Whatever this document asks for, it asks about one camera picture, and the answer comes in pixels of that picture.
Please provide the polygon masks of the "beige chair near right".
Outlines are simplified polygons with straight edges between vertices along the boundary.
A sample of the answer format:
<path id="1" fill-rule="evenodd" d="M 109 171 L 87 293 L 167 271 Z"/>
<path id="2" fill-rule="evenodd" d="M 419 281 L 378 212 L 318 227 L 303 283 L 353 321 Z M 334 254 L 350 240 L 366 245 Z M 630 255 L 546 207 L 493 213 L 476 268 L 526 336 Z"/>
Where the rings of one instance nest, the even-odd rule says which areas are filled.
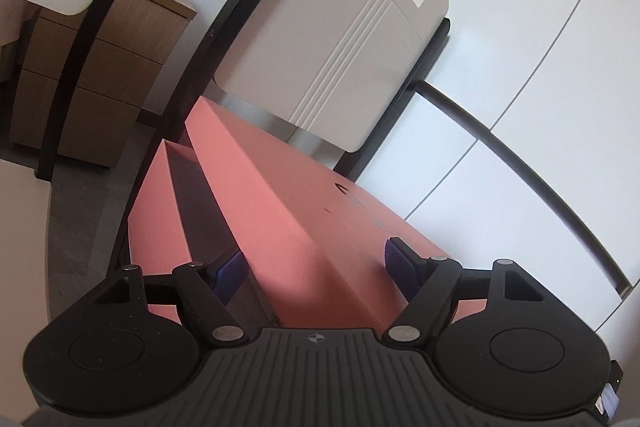
<path id="1" fill-rule="evenodd" d="M 398 114 L 448 0 L 191 0 L 149 95 L 176 139 L 208 95 L 322 164 L 356 173 Z"/>

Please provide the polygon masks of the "pink box base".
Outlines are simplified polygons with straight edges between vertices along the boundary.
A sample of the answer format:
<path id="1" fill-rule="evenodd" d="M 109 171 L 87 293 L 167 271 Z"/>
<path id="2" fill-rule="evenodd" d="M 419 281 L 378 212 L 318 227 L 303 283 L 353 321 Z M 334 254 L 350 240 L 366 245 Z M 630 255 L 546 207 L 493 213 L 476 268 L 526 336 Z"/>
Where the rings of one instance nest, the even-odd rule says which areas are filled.
<path id="1" fill-rule="evenodd" d="M 203 263 L 205 284 L 247 334 L 280 325 L 192 148 L 160 143 L 128 216 L 128 246 L 146 275 Z"/>

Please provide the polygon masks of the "pink box lid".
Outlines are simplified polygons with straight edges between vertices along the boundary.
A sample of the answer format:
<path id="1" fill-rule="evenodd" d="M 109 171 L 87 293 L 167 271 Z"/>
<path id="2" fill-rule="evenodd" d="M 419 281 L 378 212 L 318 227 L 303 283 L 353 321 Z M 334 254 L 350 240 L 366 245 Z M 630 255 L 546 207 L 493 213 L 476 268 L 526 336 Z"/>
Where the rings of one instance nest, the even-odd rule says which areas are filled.
<path id="1" fill-rule="evenodd" d="M 207 98 L 186 133 L 236 243 L 291 329 L 382 333 L 407 301 L 385 270 L 387 239 L 442 250 L 382 202 Z"/>

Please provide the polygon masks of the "wooden drawer cabinet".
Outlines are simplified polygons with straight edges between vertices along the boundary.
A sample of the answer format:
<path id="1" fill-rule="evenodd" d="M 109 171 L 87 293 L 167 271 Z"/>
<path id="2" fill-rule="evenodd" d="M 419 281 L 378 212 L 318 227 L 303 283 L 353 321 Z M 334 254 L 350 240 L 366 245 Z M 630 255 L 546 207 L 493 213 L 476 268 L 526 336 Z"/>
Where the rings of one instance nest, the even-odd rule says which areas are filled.
<path id="1" fill-rule="evenodd" d="M 188 0 L 115 0 L 80 73 L 58 153 L 115 167 L 142 105 L 196 15 Z M 27 13 L 1 86 L 1 142 L 40 148 L 82 14 Z"/>

